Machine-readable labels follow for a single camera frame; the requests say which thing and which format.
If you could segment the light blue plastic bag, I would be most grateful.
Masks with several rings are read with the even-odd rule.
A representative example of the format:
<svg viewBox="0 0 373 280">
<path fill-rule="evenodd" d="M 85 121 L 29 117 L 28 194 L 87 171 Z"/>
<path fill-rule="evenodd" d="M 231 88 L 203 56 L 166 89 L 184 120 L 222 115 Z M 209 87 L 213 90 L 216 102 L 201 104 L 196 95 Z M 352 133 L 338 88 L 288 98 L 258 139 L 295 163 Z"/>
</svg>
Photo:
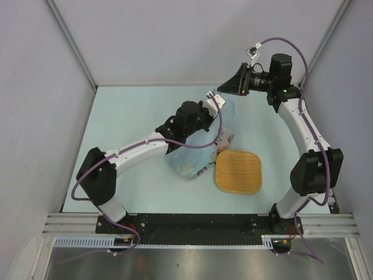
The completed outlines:
<svg viewBox="0 0 373 280">
<path fill-rule="evenodd" d="M 215 143 L 203 149 L 191 149 L 184 146 L 167 155 L 167 163 L 182 178 L 194 179 L 216 163 L 220 152 L 230 148 L 234 139 L 235 102 L 226 97 L 221 109 L 223 125 L 216 118 L 209 131 L 200 130 L 188 137 L 187 145 L 202 146 L 215 140 Z"/>
</svg>

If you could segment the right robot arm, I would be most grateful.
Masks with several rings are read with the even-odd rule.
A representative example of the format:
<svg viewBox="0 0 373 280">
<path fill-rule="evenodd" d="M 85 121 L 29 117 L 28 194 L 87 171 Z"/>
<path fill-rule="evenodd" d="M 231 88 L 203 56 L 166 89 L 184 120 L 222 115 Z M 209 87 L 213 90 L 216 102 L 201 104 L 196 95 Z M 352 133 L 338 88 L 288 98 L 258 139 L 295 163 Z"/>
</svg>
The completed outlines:
<svg viewBox="0 0 373 280">
<path fill-rule="evenodd" d="M 299 160 L 290 173 L 291 187 L 285 196 L 272 206 L 269 228 L 282 234 L 309 202 L 324 206 L 335 187 L 343 163 L 341 149 L 333 149 L 321 136 L 307 111 L 298 87 L 291 84 L 292 57 L 274 54 L 268 71 L 255 71 L 254 64 L 242 63 L 234 76 L 217 90 L 246 96 L 252 90 L 265 92 L 268 105 L 287 125 L 299 153 Z"/>
</svg>

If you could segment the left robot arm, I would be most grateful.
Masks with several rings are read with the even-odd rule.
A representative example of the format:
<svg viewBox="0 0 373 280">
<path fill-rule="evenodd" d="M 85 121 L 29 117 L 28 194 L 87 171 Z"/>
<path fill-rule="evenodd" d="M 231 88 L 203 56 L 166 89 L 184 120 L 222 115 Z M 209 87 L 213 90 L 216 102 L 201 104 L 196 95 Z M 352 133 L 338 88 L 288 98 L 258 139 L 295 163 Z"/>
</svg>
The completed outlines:
<svg viewBox="0 0 373 280">
<path fill-rule="evenodd" d="M 198 103 L 183 102 L 174 115 L 145 138 L 119 149 L 89 150 L 74 187 L 82 187 L 86 200 L 108 219 L 114 232 L 126 231 L 128 213 L 115 197 L 117 178 L 145 160 L 167 155 L 180 147 L 192 148 L 186 143 L 187 138 L 200 130 L 208 131 L 216 118 L 222 118 L 224 104 L 219 95 L 213 94 Z"/>
</svg>

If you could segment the woven bamboo tray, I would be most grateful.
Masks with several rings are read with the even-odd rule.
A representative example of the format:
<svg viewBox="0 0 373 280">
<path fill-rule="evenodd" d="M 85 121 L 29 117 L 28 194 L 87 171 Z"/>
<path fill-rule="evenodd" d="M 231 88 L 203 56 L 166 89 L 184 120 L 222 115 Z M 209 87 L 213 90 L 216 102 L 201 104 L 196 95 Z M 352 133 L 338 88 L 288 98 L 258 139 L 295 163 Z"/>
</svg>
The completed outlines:
<svg viewBox="0 0 373 280">
<path fill-rule="evenodd" d="M 262 187 L 262 162 L 252 152 L 222 151 L 216 159 L 215 183 L 228 193 L 256 194 Z"/>
</svg>

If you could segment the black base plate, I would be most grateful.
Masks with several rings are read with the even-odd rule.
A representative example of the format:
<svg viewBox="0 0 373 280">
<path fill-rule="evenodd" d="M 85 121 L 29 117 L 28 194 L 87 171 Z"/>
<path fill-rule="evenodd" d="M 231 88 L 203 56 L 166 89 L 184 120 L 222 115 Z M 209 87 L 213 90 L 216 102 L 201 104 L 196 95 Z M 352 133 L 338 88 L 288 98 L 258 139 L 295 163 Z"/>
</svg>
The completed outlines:
<svg viewBox="0 0 373 280">
<path fill-rule="evenodd" d="M 282 219 L 275 214 L 132 213 L 119 224 L 137 231 L 140 242 L 223 242 L 252 240 L 255 236 L 293 237 L 303 230 L 300 218 Z"/>
</svg>

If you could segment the aluminium frame rail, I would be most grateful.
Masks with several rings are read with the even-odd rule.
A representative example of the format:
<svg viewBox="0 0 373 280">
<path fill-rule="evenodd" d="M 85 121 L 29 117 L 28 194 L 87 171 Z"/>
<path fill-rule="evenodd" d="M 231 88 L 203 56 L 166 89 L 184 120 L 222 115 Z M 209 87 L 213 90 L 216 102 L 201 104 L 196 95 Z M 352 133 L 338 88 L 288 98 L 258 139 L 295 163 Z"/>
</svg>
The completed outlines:
<svg viewBox="0 0 373 280">
<path fill-rule="evenodd" d="M 191 214 L 137 213 L 117 223 L 94 213 L 52 213 L 44 225 L 46 235 L 113 235 L 129 227 L 141 235 L 157 229 L 236 230 L 249 235 L 286 235 L 301 231 L 309 237 L 358 237 L 360 234 L 351 214 L 303 214 L 296 218 L 276 218 L 264 214 Z"/>
</svg>

